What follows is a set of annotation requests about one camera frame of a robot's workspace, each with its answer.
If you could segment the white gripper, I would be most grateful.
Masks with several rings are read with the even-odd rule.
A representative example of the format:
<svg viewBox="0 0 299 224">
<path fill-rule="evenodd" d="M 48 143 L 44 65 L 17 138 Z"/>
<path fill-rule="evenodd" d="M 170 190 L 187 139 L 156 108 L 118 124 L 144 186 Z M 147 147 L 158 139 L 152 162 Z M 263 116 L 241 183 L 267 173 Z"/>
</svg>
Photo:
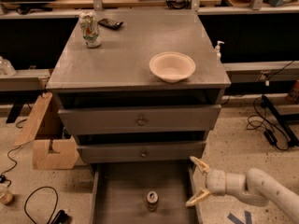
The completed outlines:
<svg viewBox="0 0 299 224">
<path fill-rule="evenodd" d="M 207 189 L 197 191 L 186 203 L 187 207 L 195 206 L 206 200 L 210 192 L 214 196 L 224 196 L 226 194 L 226 173 L 221 170 L 213 169 L 200 159 L 190 156 L 190 160 L 196 165 L 202 175 L 206 175 Z"/>
</svg>

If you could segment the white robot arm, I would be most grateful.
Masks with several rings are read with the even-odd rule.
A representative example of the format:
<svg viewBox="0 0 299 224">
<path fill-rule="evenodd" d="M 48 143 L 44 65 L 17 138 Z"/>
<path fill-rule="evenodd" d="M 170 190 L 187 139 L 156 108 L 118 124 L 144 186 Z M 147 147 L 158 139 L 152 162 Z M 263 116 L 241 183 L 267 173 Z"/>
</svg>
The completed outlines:
<svg viewBox="0 0 299 224">
<path fill-rule="evenodd" d="M 211 169 L 194 156 L 190 156 L 190 160 L 205 177 L 205 187 L 193 194 L 186 206 L 195 206 L 210 195 L 229 195 L 254 206 L 266 206 L 272 202 L 294 224 L 299 224 L 299 196 L 263 170 L 250 168 L 244 175 L 225 173 Z"/>
</svg>

